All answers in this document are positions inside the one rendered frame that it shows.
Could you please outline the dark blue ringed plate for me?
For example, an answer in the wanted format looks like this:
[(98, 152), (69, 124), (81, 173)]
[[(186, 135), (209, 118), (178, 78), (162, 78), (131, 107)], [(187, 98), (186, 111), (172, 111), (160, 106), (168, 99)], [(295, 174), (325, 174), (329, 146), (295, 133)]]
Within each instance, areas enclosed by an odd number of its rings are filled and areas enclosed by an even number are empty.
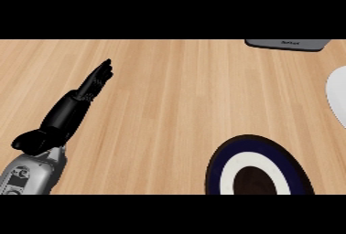
[(314, 195), (307, 172), (271, 139), (245, 134), (218, 147), (206, 172), (208, 195)]

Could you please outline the grey flat appliance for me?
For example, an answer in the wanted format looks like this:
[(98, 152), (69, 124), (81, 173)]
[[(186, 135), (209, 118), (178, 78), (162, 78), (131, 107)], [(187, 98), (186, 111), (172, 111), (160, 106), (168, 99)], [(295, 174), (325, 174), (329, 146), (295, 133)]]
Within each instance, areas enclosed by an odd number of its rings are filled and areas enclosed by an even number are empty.
[(322, 51), (330, 39), (248, 39), (246, 45), (255, 48), (273, 48), (296, 51)]

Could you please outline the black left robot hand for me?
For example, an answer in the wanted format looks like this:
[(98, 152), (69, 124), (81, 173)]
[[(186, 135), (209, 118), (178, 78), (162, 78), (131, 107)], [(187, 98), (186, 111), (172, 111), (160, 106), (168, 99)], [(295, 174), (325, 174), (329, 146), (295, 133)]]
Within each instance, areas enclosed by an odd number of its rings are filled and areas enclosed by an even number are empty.
[(21, 134), (13, 148), (26, 154), (39, 155), (54, 147), (64, 146), (73, 137), (88, 114), (91, 103), (113, 77), (112, 59), (94, 69), (78, 90), (72, 90), (49, 111), (41, 127)]

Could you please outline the white plate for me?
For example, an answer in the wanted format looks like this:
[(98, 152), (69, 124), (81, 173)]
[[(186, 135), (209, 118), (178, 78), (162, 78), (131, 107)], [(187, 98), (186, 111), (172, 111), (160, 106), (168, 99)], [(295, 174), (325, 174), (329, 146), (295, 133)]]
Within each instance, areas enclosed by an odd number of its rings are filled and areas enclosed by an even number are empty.
[(346, 129), (346, 66), (339, 67), (329, 76), (326, 97), (339, 123)]

